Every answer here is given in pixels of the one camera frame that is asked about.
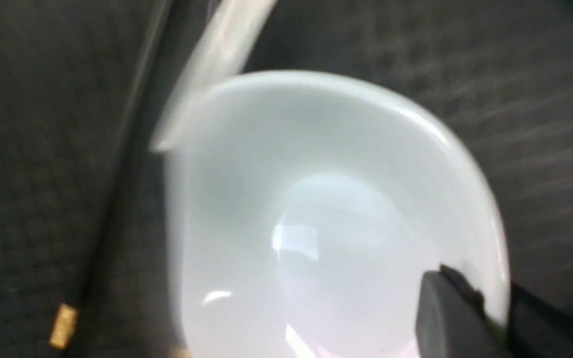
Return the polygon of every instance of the gold tag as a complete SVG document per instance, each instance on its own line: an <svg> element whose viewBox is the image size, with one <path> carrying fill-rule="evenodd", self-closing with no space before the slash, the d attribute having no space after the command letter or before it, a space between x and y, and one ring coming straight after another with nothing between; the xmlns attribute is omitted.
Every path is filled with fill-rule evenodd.
<svg viewBox="0 0 573 358"><path fill-rule="evenodd" d="M169 358L191 358L191 354L184 348L172 348L169 350Z"/></svg>
<svg viewBox="0 0 573 358"><path fill-rule="evenodd" d="M70 343L75 328L77 327L78 311L65 303L59 306L59 313L54 322L50 345L57 349L65 349Z"/></svg>

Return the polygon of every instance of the dark gray fabric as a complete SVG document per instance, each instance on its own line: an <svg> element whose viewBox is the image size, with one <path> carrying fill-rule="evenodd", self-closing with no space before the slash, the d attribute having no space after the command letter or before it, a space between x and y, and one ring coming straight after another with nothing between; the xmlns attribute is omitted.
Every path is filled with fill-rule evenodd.
<svg viewBox="0 0 573 358"><path fill-rule="evenodd" d="M195 3L177 15L153 97L164 99L197 38ZM0 2L0 357L48 355L150 6ZM513 278L573 315L573 2L285 0L248 66L268 68L369 80L441 117L495 192ZM159 169L144 169L91 356L166 349Z"/></svg>

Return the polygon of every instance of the black object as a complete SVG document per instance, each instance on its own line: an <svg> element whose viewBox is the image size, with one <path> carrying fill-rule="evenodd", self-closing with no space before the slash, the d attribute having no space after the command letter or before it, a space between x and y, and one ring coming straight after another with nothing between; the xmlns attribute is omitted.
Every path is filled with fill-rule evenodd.
<svg viewBox="0 0 573 358"><path fill-rule="evenodd" d="M421 358L509 358L483 314L482 296L456 270L421 279L415 326Z"/></svg>
<svg viewBox="0 0 573 358"><path fill-rule="evenodd" d="M79 276L75 278L73 288L63 302L68 307L78 311L78 315L91 296L91 287L95 276L100 274L104 252L107 250L107 242L114 236L111 230L120 226L120 221L125 217L123 213L127 211L126 204L128 201L123 199L123 194L133 190L133 178L137 177L143 163L151 129L144 128L141 123L143 121L139 121L138 116L143 106L145 88L151 80L153 63L168 22L172 3L173 0L159 0L152 11L152 18L137 60L132 85L121 114L120 126L116 135L116 143L113 146L111 161L108 165L102 197L98 202L97 213L94 215L95 222L91 225L91 242L87 245L84 260L82 260L82 268L78 271ZM59 319L60 317L57 317L55 330L59 324ZM65 328L69 331L68 335L73 335L76 332L76 321L72 325ZM66 340L65 346L62 348L64 352L69 348L68 341Z"/></svg>

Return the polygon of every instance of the white handle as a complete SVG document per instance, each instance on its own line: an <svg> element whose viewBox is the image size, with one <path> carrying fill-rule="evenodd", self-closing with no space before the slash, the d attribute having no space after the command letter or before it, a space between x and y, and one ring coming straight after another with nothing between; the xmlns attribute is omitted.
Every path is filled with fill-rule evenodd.
<svg viewBox="0 0 573 358"><path fill-rule="evenodd" d="M277 0L223 0L180 75L152 138L152 150L172 149L192 120L201 90L240 73Z"/></svg>

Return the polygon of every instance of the white bowl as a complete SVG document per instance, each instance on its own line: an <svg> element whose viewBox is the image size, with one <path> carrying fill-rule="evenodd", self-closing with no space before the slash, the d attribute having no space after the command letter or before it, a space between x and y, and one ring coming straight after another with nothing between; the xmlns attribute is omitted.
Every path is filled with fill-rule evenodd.
<svg viewBox="0 0 573 358"><path fill-rule="evenodd" d="M194 358L418 357L421 275L505 327L495 200L459 139L384 88L269 71L200 96L167 154L174 319Z"/></svg>

